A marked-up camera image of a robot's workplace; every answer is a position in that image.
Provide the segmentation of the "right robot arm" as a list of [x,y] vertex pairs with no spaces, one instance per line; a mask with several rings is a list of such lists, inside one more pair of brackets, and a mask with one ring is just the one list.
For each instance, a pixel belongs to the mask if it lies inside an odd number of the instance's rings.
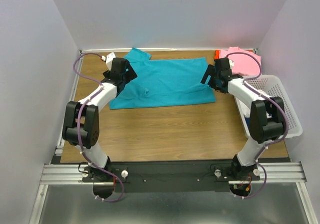
[[244,78],[233,74],[227,57],[217,59],[208,65],[201,83],[221,93],[229,93],[250,109],[249,138],[236,154],[227,169],[234,179],[240,180],[251,173],[262,153],[272,144],[281,142],[289,131],[284,101],[271,97],[249,84],[254,77]]

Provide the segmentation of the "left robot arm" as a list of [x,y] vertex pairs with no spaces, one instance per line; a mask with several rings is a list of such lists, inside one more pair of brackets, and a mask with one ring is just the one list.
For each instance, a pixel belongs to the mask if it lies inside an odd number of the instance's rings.
[[85,76],[76,67],[73,68],[78,76],[93,81],[98,86],[83,99],[67,103],[62,138],[79,150],[89,166],[94,168],[93,174],[99,181],[106,181],[110,178],[111,162],[98,143],[100,111],[138,76],[125,58],[114,54],[99,57],[107,66],[101,81]]

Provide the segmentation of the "teal t shirt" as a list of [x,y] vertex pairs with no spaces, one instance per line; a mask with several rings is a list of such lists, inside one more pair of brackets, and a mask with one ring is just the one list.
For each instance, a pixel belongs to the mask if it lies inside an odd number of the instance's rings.
[[121,93],[109,102],[111,110],[214,103],[213,90],[201,84],[208,63],[195,59],[152,60],[137,48],[125,56],[137,74]]

